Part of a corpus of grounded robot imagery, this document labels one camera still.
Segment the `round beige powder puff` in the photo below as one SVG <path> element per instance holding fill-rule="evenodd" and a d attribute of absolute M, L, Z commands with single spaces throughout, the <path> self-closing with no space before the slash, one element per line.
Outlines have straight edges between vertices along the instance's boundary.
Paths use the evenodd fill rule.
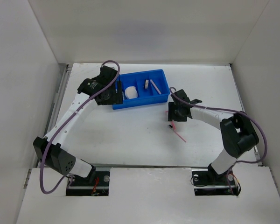
<path fill-rule="evenodd" d="M 138 97 L 138 92 L 135 86 L 129 86 L 125 89 L 126 99 L 135 99 Z"/>

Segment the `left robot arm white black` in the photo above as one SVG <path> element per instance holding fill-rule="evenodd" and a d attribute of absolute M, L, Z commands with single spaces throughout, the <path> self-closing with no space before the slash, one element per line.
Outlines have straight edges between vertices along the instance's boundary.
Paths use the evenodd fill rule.
<path fill-rule="evenodd" d="M 70 136 L 99 105 L 123 103 L 119 71 L 120 68 L 102 64 L 99 75 L 79 85 L 72 103 L 57 124 L 44 137 L 35 138 L 33 147 L 41 165 L 40 179 L 43 179 L 44 168 L 49 167 L 63 176 L 79 176 L 84 185 L 94 182 L 94 166 L 70 153 Z"/>

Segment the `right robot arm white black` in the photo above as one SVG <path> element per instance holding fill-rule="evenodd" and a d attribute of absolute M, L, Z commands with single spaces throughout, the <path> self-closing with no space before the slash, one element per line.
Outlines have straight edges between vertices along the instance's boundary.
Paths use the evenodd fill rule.
<path fill-rule="evenodd" d="M 223 150 L 202 174 L 193 175 L 198 185 L 225 185 L 227 176 L 238 159 L 259 143 L 259 137 L 248 116 L 241 111 L 212 108 L 199 99 L 190 100 L 183 89 L 170 88 L 172 102 L 168 104 L 168 121 L 202 121 L 221 132 Z"/>

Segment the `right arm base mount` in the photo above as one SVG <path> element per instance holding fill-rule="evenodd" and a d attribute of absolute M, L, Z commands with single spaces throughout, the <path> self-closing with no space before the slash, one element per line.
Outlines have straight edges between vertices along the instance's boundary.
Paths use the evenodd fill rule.
<path fill-rule="evenodd" d="M 242 190 L 232 170 L 215 175 L 207 169 L 194 169 L 190 182 L 195 196 L 239 196 Z"/>

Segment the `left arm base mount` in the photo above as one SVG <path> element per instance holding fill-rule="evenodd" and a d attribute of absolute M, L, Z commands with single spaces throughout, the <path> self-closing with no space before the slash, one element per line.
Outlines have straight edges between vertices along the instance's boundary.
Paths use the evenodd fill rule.
<path fill-rule="evenodd" d="M 66 196 L 109 196 L 110 167 L 96 167 L 90 177 L 70 175 Z"/>

